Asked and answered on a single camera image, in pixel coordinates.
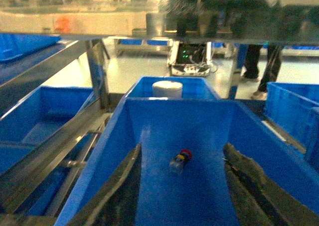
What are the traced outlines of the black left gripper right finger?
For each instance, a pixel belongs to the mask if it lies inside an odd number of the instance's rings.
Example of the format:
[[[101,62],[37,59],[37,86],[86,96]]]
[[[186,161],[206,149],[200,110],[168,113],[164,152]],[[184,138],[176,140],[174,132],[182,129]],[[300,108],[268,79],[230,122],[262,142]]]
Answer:
[[[317,226],[319,216],[270,179],[231,143],[223,146],[224,172],[242,226]]]

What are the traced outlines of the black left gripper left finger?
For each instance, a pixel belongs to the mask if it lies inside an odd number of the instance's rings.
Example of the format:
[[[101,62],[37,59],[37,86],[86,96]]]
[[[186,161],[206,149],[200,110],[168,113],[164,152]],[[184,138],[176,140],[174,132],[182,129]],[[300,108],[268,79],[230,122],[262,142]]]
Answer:
[[[133,226],[142,171],[142,144],[132,149],[69,226]]]

